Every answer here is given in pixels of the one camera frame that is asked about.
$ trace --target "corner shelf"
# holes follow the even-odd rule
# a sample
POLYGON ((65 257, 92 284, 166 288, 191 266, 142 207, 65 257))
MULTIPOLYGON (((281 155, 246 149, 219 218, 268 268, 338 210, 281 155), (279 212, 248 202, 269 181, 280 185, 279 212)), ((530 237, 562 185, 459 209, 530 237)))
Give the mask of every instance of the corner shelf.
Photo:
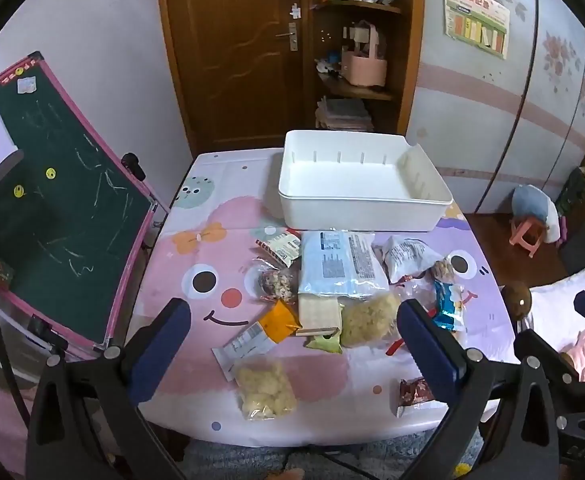
POLYGON ((399 7, 393 7, 390 5, 383 4, 370 4, 368 2, 358 2, 356 0, 327 0, 315 6, 315 10, 324 9, 325 7, 338 7, 338 6, 352 6, 352 7, 367 7, 368 9, 385 10, 386 12, 394 12, 395 14, 401 14, 399 7))
POLYGON ((335 78, 328 74, 317 73, 324 86, 333 94, 343 97, 356 97, 359 99, 375 99, 377 101, 392 101, 393 95, 382 90, 373 90, 367 87, 351 85, 344 78, 335 78))

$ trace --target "door handle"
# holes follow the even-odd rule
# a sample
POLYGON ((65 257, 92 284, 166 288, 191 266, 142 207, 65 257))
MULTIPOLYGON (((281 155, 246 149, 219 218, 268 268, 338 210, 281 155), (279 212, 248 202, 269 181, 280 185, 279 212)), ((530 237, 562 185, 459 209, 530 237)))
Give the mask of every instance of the door handle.
POLYGON ((276 38, 284 38, 288 36, 290 39, 290 51, 297 52, 297 23, 292 22, 288 24, 288 32, 274 35, 276 38))

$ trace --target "green snack packet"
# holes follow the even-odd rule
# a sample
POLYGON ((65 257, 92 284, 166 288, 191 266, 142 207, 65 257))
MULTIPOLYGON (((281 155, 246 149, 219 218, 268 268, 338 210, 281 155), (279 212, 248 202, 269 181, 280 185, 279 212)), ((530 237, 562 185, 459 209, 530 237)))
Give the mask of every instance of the green snack packet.
POLYGON ((306 348, 312 348, 314 350, 323 350, 324 352, 330 352, 332 354, 341 354, 341 344, 339 339, 341 338, 341 332, 337 332, 335 335, 316 335, 310 337, 306 343, 306 348))

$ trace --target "bottle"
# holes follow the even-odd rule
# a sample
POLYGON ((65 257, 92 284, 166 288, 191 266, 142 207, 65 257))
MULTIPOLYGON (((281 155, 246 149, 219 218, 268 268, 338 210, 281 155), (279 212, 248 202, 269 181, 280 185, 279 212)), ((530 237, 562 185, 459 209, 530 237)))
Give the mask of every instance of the bottle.
POLYGON ((341 39, 341 57, 344 59, 344 54, 348 52, 348 27, 344 27, 341 39))

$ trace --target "chalkboard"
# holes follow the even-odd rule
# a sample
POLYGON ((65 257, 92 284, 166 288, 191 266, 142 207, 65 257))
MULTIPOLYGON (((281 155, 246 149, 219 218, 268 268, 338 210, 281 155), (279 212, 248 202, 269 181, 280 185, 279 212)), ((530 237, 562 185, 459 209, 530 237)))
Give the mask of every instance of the chalkboard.
POLYGON ((40 53, 0 76, 0 114, 24 152, 0 181, 0 258, 15 271, 10 292, 45 319, 101 344, 153 203, 40 53), (19 94, 17 81, 32 77, 36 89, 19 94))

